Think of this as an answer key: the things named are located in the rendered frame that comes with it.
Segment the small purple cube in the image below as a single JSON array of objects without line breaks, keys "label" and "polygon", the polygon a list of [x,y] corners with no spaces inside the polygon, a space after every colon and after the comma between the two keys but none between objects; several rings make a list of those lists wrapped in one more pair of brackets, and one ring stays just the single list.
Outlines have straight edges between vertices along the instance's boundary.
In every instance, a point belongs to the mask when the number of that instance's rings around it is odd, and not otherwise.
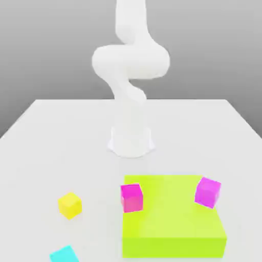
[{"label": "small purple cube", "polygon": [[213,209],[220,195],[221,183],[202,177],[195,190],[194,201]]}]

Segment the small cyan cube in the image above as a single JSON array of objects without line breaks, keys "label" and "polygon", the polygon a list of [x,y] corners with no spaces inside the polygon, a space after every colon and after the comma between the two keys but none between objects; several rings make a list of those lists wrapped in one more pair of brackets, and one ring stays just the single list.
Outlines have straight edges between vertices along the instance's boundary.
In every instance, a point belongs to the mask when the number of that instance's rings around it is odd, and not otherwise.
[{"label": "small cyan cube", "polygon": [[79,262],[73,248],[65,246],[49,255],[51,262]]}]

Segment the large lime green box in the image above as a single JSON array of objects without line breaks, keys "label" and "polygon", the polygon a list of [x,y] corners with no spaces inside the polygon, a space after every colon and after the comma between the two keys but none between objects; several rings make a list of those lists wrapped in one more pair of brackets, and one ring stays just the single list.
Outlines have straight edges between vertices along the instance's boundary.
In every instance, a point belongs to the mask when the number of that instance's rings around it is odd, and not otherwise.
[{"label": "large lime green box", "polygon": [[194,195],[198,175],[126,175],[140,184],[143,210],[123,214],[124,258],[221,258],[227,236],[217,210]]}]

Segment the small yellow cube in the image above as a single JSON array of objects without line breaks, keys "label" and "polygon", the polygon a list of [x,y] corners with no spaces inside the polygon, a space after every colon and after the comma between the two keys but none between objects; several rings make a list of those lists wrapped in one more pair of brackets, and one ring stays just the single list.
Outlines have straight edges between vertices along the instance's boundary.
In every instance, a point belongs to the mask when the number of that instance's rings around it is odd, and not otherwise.
[{"label": "small yellow cube", "polygon": [[82,201],[75,193],[69,192],[58,199],[59,212],[67,219],[82,213]]}]

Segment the small pink cube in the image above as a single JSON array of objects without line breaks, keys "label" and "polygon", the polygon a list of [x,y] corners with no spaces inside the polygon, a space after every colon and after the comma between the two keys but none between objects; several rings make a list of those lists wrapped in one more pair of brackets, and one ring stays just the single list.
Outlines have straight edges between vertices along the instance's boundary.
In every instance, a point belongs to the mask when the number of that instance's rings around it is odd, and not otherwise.
[{"label": "small pink cube", "polygon": [[121,185],[120,192],[124,213],[143,210],[143,192],[139,183]]}]

